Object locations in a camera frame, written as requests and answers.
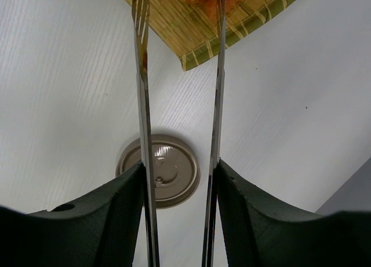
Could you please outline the brown round lid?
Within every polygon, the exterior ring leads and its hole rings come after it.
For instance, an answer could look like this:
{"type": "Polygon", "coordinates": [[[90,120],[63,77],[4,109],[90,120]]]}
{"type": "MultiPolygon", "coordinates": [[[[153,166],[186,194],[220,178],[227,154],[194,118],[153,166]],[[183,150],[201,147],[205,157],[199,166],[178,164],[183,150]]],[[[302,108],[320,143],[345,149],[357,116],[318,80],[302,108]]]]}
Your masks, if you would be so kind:
{"type": "Polygon", "coordinates": [[[156,206],[158,209],[177,206],[189,199],[199,185],[198,159],[180,138],[153,134],[151,139],[156,206]]]}

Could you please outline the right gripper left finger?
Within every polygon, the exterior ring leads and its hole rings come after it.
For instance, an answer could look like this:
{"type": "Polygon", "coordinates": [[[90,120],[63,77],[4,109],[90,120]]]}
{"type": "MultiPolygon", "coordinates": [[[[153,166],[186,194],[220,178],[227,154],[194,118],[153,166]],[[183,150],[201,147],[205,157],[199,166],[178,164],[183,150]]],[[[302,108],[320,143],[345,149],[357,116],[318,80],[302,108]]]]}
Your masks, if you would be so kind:
{"type": "Polygon", "coordinates": [[[52,211],[1,207],[1,266],[132,266],[144,176],[136,163],[52,211]]]}

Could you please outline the steel food tongs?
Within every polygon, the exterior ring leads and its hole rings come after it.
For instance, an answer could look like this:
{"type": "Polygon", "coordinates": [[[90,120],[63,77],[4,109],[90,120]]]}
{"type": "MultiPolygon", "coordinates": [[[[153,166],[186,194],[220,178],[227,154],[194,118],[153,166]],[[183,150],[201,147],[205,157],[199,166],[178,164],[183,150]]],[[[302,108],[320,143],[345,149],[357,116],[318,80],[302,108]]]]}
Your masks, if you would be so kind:
{"type": "MultiPolygon", "coordinates": [[[[217,174],[220,161],[221,123],[225,84],[226,0],[216,1],[217,32],[220,44],[217,63],[216,91],[214,99],[213,130],[211,140],[208,191],[206,198],[205,229],[203,235],[202,266],[213,266],[214,233],[217,208],[217,174]]],[[[152,158],[150,100],[148,91],[148,28],[150,0],[132,0],[134,27],[134,52],[136,58],[136,85],[139,109],[141,161],[146,169],[146,194],[144,198],[147,250],[149,266],[159,266],[157,206],[155,201],[155,176],[152,158]]]]}

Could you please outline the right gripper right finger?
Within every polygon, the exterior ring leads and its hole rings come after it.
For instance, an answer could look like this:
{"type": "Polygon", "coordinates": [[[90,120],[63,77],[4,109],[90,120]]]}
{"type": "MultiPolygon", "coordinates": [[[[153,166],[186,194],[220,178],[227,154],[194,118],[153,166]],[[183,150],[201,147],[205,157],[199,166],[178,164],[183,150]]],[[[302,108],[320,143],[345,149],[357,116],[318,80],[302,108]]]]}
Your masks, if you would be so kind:
{"type": "Polygon", "coordinates": [[[279,200],[222,160],[216,171],[229,266],[370,266],[370,212],[322,216],[279,200]]]}

